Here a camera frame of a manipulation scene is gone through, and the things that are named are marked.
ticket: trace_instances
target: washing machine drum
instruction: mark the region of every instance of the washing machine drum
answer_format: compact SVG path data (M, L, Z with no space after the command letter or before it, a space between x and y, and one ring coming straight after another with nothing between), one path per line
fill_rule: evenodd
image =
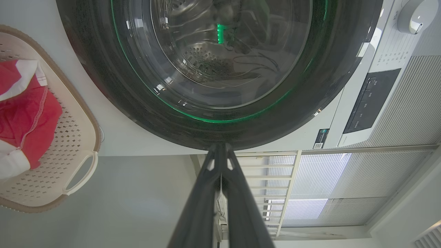
M378 5L85 0L75 18L92 79L123 113L183 146L245 149L305 125L335 98Z

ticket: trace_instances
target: laundry basket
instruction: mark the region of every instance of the laundry basket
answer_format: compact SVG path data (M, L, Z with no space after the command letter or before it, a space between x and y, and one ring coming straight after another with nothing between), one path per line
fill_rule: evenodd
M98 163L100 132L83 99L43 48L26 34L0 25L0 62L15 59L39 61L49 90L63 109L54 140L40 159L41 165L0 183L0 205L37 213L58 206L90 179ZM67 188L90 157L93 159L89 171L76 185Z

